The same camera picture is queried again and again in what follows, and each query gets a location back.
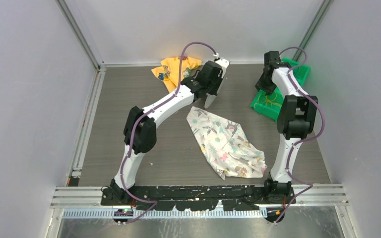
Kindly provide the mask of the translucent white cable spool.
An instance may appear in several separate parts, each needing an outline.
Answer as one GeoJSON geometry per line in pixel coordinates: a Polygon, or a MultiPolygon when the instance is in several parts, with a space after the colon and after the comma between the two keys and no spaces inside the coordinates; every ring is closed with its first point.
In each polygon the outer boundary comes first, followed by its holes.
{"type": "Polygon", "coordinates": [[[223,80],[225,78],[226,72],[221,71],[221,75],[219,75],[219,82],[215,83],[214,88],[210,89],[210,91],[207,93],[207,97],[205,99],[204,108],[207,109],[216,99],[218,96],[218,93],[220,89],[222,88],[223,80]]]}

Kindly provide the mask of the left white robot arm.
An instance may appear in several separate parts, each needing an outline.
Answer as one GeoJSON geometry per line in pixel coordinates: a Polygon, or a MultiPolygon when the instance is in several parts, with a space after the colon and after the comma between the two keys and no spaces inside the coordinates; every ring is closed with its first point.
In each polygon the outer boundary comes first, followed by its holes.
{"type": "Polygon", "coordinates": [[[157,128],[178,110],[205,99],[212,104],[218,95],[229,60],[207,61],[194,76],[180,80],[177,88],[159,101],[144,107],[131,108],[124,127],[125,152],[120,168],[108,188],[102,189],[103,205],[127,205],[133,199],[132,188],[139,166],[147,152],[157,142],[157,128]]]}

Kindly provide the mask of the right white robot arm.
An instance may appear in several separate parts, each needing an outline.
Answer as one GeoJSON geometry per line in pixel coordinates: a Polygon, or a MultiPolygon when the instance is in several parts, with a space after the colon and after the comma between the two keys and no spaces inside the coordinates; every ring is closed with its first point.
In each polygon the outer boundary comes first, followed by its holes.
{"type": "Polygon", "coordinates": [[[318,99],[309,97],[296,80],[293,67],[282,61],[278,51],[264,54],[263,73],[255,87],[267,95],[278,89],[283,96],[276,121],[279,148],[263,190],[264,199],[273,204],[283,197],[290,197],[293,192],[290,175],[302,143],[313,131],[318,99]]]}

